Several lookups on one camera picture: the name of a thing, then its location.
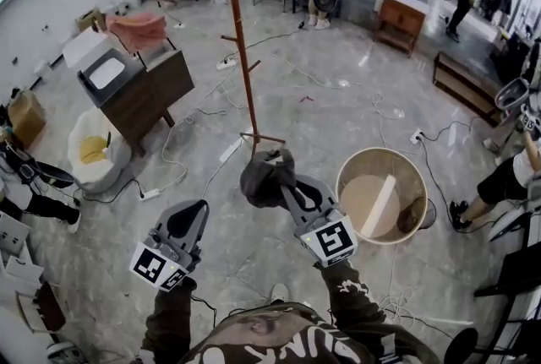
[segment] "wooden coat rack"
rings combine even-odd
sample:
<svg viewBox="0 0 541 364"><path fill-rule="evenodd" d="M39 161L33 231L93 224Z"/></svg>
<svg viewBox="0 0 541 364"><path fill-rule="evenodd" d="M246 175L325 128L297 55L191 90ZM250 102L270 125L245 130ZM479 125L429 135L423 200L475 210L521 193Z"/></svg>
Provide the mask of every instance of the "wooden coat rack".
<svg viewBox="0 0 541 364"><path fill-rule="evenodd" d="M243 70L243 79L244 79L244 88L246 89L246 98L248 100L248 109L250 114L250 121L252 122L252 133L240 133L241 136L248 136L254 139L254 146L252 147L252 156L255 154L257 144L264 140L271 140L273 142L279 142L281 144L286 143L285 140L272 138L269 136L264 136L260 134L260 131L257 127L257 120L255 118L255 109L254 109L254 96L252 95L252 84L250 82L250 72L256 68L261 61L256 61L251 67L248 66L248 58L246 56L246 44L244 43L244 31L243 31L243 22L240 14L240 7L238 5L238 0L231 0L231 8L233 11L233 18L235 22L235 33L236 37L231 37L228 35L222 35L221 38L224 40L229 40L237 43L238 47L238 56L240 58L241 68Z"/></svg>

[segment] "beige laundry basket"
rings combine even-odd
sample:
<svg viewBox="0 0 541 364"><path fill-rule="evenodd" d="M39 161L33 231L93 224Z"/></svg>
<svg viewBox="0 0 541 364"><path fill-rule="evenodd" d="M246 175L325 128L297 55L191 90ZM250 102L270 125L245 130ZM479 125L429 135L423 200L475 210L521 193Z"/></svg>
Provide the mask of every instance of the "beige laundry basket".
<svg viewBox="0 0 541 364"><path fill-rule="evenodd" d="M404 155L364 149L342 166L336 196L357 234L379 245L404 242L419 229L428 197L423 177Z"/></svg>

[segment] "pink blanket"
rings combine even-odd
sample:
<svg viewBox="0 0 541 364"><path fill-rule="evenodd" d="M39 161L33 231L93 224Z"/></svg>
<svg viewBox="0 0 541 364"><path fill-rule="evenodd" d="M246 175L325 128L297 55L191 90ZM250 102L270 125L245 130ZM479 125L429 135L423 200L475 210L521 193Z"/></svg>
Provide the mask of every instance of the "pink blanket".
<svg viewBox="0 0 541 364"><path fill-rule="evenodd" d="M134 17L107 17L107 28L115 34L129 53L158 46L166 36L166 19L152 13Z"/></svg>

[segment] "shorts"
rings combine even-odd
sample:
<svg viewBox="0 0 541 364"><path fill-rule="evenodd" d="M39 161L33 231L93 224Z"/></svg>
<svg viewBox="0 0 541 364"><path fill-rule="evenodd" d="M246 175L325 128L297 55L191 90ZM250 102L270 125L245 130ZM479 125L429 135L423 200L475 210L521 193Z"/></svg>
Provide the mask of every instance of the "shorts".
<svg viewBox="0 0 541 364"><path fill-rule="evenodd" d="M479 197L487 205L496 205L504 200L525 200L527 189L515 177L513 160L505 160L492 175L477 185Z"/></svg>

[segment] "yellow pillow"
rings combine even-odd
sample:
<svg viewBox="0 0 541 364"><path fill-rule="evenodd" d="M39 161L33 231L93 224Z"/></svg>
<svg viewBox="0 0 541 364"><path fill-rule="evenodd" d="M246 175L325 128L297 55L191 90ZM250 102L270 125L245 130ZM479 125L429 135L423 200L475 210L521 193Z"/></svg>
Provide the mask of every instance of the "yellow pillow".
<svg viewBox="0 0 541 364"><path fill-rule="evenodd" d="M105 160L106 155L102 151L106 147L107 141L104 138L90 136L83 140L79 146L79 159L86 165Z"/></svg>

